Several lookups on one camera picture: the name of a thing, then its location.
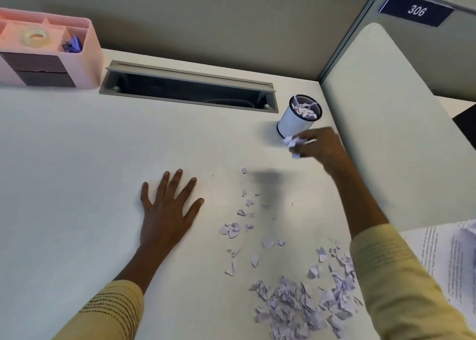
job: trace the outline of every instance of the white desk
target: white desk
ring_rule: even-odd
[[[253,323],[260,300],[247,291],[281,275],[305,280],[328,237],[350,241],[336,188],[312,159],[293,160],[276,122],[296,93],[323,108],[317,82],[105,50],[112,59],[272,82],[279,114],[99,95],[98,90],[0,89],[0,338],[47,340],[124,267],[138,245],[140,186],[165,170],[198,178],[205,204],[189,234],[161,265],[146,293],[137,339],[266,339]],[[246,175],[241,168],[248,170]],[[241,191],[260,193],[255,219],[242,218]],[[260,201],[269,207],[262,210]],[[223,223],[253,223],[230,240]],[[285,247],[261,247],[263,237]],[[238,273],[224,274],[226,248],[241,248]],[[253,269],[251,253],[259,255]],[[328,271],[321,280],[333,287]],[[377,339],[362,309],[350,338]],[[313,338],[335,339],[330,331]]]

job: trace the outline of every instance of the mesh pencil cup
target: mesh pencil cup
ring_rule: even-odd
[[[307,104],[307,116],[299,114],[296,107]],[[318,102],[304,94],[296,94],[289,100],[289,106],[286,108],[283,116],[277,123],[277,132],[282,138],[294,136],[308,128],[322,117],[322,108]]]

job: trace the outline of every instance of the yellow sleeve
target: yellow sleeve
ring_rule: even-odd
[[[144,312],[135,283],[113,281],[94,296],[53,340],[132,340]]]
[[[381,339],[476,339],[392,225],[360,233],[350,252]]]

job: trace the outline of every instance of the paper sheet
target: paper sheet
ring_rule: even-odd
[[[476,328],[476,238],[465,228],[476,221],[402,232],[420,263],[440,285],[449,303]]]

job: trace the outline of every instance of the desk organizer drawer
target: desk organizer drawer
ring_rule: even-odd
[[[74,38],[80,51],[65,51],[64,44]],[[103,67],[89,19],[0,8],[0,83],[93,89]]]

